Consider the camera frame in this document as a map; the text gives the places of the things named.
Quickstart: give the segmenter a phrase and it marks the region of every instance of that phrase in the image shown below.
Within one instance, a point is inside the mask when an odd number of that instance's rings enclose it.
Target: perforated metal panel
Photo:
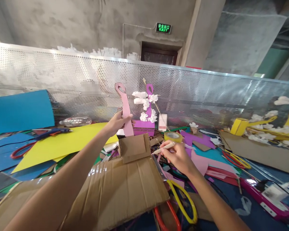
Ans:
[[[289,106],[273,104],[279,96],[289,97],[289,82],[0,43],[0,96],[47,89],[56,120],[110,120],[122,107],[116,82],[125,85],[131,112],[139,118],[142,105],[133,104],[132,92],[145,91],[143,78],[153,84],[159,109],[173,126],[225,127],[236,117],[273,109],[282,124],[289,112]],[[81,93],[86,81],[99,84],[99,96]]]

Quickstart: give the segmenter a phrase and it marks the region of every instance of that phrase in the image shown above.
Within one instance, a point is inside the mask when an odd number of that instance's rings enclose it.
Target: doorway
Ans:
[[[181,47],[142,42],[141,61],[176,65]]]

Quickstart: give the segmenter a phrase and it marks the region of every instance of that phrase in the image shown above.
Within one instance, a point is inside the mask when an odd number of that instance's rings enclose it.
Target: person's left hand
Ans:
[[[110,136],[114,136],[119,129],[124,128],[124,124],[131,120],[132,117],[133,114],[130,114],[128,117],[122,118],[122,111],[119,111],[111,118],[111,120],[106,124],[104,129]]]

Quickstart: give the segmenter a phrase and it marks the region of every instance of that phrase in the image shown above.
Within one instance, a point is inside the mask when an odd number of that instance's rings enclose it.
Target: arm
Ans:
[[[170,142],[172,141],[164,142],[161,148]],[[162,149],[162,155],[167,158],[169,163],[172,162],[180,172],[184,173],[190,179],[208,208],[218,229],[225,231],[250,230],[238,214],[234,212],[207,183],[206,179],[188,157],[184,145],[176,144],[173,149],[174,153],[169,152],[167,149]]]
[[[118,112],[107,125],[20,209],[5,231],[57,230],[107,140],[125,122]]]

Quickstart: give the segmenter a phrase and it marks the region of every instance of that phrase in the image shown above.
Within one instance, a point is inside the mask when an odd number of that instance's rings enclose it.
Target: dark wooden door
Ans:
[[[141,61],[176,65],[178,53],[176,51],[160,50],[142,47]]]

